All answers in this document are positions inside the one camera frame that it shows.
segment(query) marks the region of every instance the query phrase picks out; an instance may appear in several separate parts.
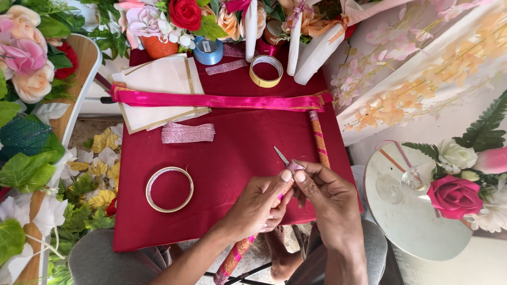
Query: gray pants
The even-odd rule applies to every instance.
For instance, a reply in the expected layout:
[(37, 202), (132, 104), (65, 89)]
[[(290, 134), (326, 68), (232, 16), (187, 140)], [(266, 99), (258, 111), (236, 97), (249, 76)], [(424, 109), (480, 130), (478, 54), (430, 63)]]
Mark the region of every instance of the gray pants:
[[(377, 285), (384, 273), (387, 242), (375, 224), (362, 220), (370, 285)], [(129, 253), (113, 252), (113, 229), (95, 230), (81, 239), (68, 261), (75, 285), (140, 285), (160, 274), (170, 257), (162, 247), (148, 247)], [(324, 284), (328, 251), (318, 232), (312, 229), (303, 253), (303, 264), (286, 285)]]

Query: blue ribbon spool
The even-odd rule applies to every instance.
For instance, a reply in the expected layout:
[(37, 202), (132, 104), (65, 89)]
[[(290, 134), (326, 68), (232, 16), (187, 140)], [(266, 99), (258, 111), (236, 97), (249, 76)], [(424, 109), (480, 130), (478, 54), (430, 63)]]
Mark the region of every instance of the blue ribbon spool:
[(206, 40), (204, 36), (199, 36), (194, 43), (194, 58), (202, 64), (217, 64), (224, 56), (224, 44), (220, 40)]

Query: white round table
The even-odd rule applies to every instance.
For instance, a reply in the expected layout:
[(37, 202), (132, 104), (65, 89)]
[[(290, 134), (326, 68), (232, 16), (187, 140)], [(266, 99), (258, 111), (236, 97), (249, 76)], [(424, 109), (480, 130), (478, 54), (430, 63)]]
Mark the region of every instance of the white round table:
[[(377, 149), (365, 169), (365, 197), (373, 219), (385, 236), (403, 251), (432, 261), (453, 259), (472, 237), (472, 230), (459, 220), (437, 218), (434, 208), (411, 193), (405, 192), (399, 204), (385, 202), (377, 192), (377, 179), (391, 175), (398, 182), (403, 172), (381, 152), (385, 151), (401, 168), (409, 169), (394, 143)], [(412, 166), (431, 162), (419, 150), (402, 146)]]

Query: decorated stick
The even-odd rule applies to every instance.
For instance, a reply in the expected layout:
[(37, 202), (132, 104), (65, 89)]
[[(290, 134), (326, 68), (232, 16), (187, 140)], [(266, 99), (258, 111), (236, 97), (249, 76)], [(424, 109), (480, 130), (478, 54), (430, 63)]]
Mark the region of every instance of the decorated stick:
[(318, 120), (316, 111), (310, 111), (310, 122), (312, 123), (313, 136), (315, 144), (317, 145), (319, 161), (327, 168), (331, 168), (329, 164), (328, 151), (325, 149), (324, 136), (322, 135), (322, 128)]
[[(292, 160), (287, 165), (287, 169), (290, 170), (292, 173), (296, 172), (296, 170), (305, 169), (302, 165), (300, 165), (297, 160)], [(292, 185), (294, 184), (294, 180), (291, 178), (291, 180), (288, 182), (287, 187), (283, 190), (283, 192), (276, 198), (276, 200), (273, 202), (272, 208), (278, 207), (280, 204), (282, 197), (291, 189)], [(224, 285), (225, 282), (229, 279), (229, 276), (231, 276), (232, 271), (238, 266), (239, 261), (245, 254), (245, 252), (248, 250), (248, 248), (252, 245), (255, 238), (257, 238), (259, 234), (255, 234), (251, 237), (244, 238), (240, 240), (239, 242), (235, 243), (232, 247), (229, 254), (227, 254), (227, 257), (225, 257), (224, 262), (220, 265), (218, 271), (215, 273), (215, 276), (213, 277), (213, 280), (215, 281), (216, 285)]]

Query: scissor blade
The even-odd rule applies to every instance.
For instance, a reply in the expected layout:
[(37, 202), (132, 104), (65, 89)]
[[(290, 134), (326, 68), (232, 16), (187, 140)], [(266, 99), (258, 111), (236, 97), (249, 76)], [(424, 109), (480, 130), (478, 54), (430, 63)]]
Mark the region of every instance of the scissor blade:
[(283, 160), (283, 162), (285, 163), (285, 165), (287, 166), (288, 165), (288, 160), (283, 156), (283, 154), (276, 148), (276, 146), (273, 146), (274, 149), (276, 150), (276, 153), (278, 153), (278, 156)]

